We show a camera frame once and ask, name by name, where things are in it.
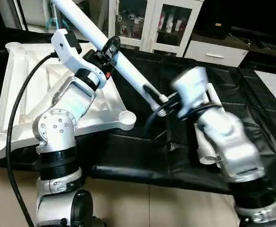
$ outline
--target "drawer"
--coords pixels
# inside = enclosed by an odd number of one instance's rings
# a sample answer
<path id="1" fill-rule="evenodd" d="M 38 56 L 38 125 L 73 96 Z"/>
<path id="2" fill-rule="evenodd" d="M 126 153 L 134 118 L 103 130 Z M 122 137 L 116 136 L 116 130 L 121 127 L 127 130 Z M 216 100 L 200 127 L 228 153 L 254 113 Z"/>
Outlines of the drawer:
<path id="1" fill-rule="evenodd" d="M 247 53 L 248 51 L 242 49 L 192 40 L 186 51 L 185 58 L 238 67 Z"/>

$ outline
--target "black leather surface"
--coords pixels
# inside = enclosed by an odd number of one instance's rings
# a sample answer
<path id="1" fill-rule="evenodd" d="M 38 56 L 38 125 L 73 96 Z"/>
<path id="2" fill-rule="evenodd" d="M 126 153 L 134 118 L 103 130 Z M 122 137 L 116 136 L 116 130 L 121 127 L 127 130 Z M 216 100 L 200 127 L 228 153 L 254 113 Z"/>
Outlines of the black leather surface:
<path id="1" fill-rule="evenodd" d="M 0 90 L 8 55 L 8 42 L 47 43 L 51 35 L 17 30 L 0 30 Z M 162 93 L 169 95 L 170 82 L 183 70 L 196 65 L 206 67 L 226 111 L 241 118 L 249 139 L 261 153 L 268 177 L 276 189 L 276 99 L 251 70 L 241 70 L 194 60 L 166 57 L 124 50 L 124 54 Z M 117 72 L 112 75 L 126 108 L 137 116 L 131 131 L 119 129 L 77 137 L 80 165 L 85 174 L 95 178 L 150 183 L 216 193 L 229 193 L 215 166 L 197 160 L 194 128 L 188 121 L 172 116 L 157 119 L 147 137 L 142 137 L 149 105 Z M 167 133 L 150 141 L 167 129 Z M 34 170 L 34 147 L 12 153 L 17 169 Z"/>

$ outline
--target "cabinet handle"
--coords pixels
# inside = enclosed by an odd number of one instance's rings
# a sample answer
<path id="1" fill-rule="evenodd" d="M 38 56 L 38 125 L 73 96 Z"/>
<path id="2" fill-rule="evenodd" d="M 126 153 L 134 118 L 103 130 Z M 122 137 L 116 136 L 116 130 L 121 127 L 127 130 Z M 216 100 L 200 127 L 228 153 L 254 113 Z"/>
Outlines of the cabinet handle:
<path id="1" fill-rule="evenodd" d="M 120 0 L 116 0 L 116 15 L 119 15 L 119 3 Z"/>
<path id="2" fill-rule="evenodd" d="M 211 53 L 207 53 L 206 56 L 208 56 L 208 57 L 213 57 L 213 58 L 221 58 L 221 59 L 224 58 L 223 56 L 215 55 L 215 54 L 211 54 Z"/>
<path id="3" fill-rule="evenodd" d="M 148 52 L 150 52 L 152 50 L 152 43 L 153 43 L 153 38 L 149 39 L 149 42 L 148 42 Z"/>
<path id="4" fill-rule="evenodd" d="M 145 40 L 145 38 L 144 38 L 144 37 L 142 37 L 142 38 L 141 38 L 140 48 L 143 48 L 144 40 Z"/>

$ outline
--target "black clamp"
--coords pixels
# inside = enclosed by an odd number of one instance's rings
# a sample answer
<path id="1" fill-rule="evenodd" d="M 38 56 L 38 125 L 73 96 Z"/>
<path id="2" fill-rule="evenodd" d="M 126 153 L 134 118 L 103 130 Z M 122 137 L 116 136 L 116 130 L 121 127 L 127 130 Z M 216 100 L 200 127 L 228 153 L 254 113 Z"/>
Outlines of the black clamp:
<path id="1" fill-rule="evenodd" d="M 113 60 L 113 57 L 118 53 L 120 47 L 120 38 L 113 36 L 107 41 L 101 51 L 90 50 L 83 56 L 83 59 L 101 69 L 105 73 L 106 78 L 109 79 L 114 66 L 116 66 L 116 61 Z"/>

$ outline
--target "red button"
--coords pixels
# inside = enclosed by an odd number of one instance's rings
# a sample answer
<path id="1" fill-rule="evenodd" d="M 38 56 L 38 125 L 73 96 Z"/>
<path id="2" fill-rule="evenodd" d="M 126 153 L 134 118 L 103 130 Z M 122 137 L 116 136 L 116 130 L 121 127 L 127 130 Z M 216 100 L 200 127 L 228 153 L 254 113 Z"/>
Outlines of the red button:
<path id="1" fill-rule="evenodd" d="M 107 79 L 110 78 L 110 72 L 106 73 L 106 78 L 107 78 Z"/>

